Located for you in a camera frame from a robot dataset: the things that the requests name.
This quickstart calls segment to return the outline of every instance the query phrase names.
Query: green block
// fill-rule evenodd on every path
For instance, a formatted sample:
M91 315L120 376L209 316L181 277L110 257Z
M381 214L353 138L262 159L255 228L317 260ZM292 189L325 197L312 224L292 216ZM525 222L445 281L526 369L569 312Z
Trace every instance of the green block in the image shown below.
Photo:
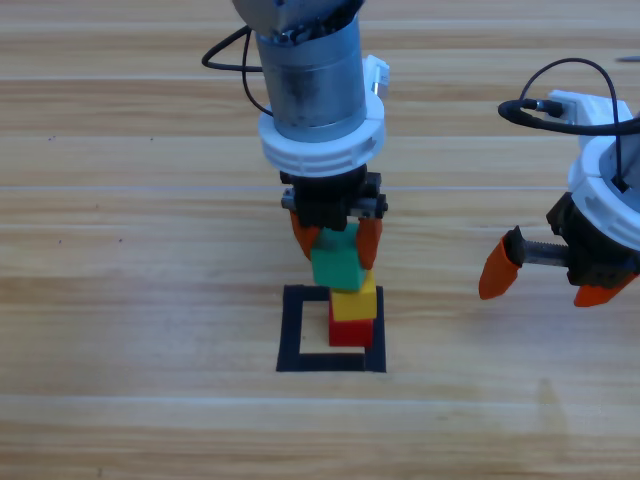
M357 224L349 224L344 232L323 229L311 249L313 279L317 285L357 292L362 287L366 270L360 265L356 246Z

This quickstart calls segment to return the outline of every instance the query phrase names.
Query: yellow block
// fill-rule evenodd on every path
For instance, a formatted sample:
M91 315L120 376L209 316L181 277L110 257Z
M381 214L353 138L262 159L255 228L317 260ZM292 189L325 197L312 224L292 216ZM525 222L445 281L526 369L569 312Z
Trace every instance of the yellow block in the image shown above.
M331 289L331 308L336 322L368 320L378 316L376 279L369 270L359 292Z

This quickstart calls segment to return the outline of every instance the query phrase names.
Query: stacked blocks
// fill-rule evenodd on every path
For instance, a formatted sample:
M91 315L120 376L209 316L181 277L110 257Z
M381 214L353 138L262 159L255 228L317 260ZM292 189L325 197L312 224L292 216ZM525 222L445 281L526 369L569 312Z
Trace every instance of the stacked blocks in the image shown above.
M311 249L314 280L330 289L332 347L370 348L373 341L373 320L378 314L376 281L373 271L362 265L357 237L357 224L347 225L343 232L323 229Z

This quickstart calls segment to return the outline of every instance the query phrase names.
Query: red block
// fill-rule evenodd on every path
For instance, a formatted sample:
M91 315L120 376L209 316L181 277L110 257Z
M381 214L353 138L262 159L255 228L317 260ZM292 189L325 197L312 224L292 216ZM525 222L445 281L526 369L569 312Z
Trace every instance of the red block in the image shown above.
M336 322L333 319L333 307L329 302L329 346L371 348L372 344L372 319Z

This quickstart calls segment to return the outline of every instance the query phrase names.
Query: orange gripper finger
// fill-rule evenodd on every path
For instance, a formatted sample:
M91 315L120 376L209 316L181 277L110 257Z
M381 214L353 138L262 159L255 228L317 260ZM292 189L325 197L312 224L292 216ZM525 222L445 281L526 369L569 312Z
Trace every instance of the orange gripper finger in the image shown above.
M320 233L320 229L318 227L303 227L300 225L300 219L298 215L294 212L291 213L291 226L293 227L293 234L298 240L300 244L300 248L302 248L302 252L305 257L311 260L311 249L313 248L313 243L316 241L318 234Z
M588 308L595 307L596 305L604 305L609 302L613 297L619 294L627 285L629 285L637 275L631 274L629 275L624 282L618 285L615 288L603 288L603 287L592 287L590 285L583 285L578 290L576 294L576 298L573 301L573 304L576 307Z
M503 295L518 278L518 270L521 267L509 260L504 248L505 237L500 239L500 243L491 252L484 264L484 270L478 285L482 300L489 300Z
M360 264L365 270L371 270L378 255L378 244L382 235L380 218L361 218L356 233L356 246Z

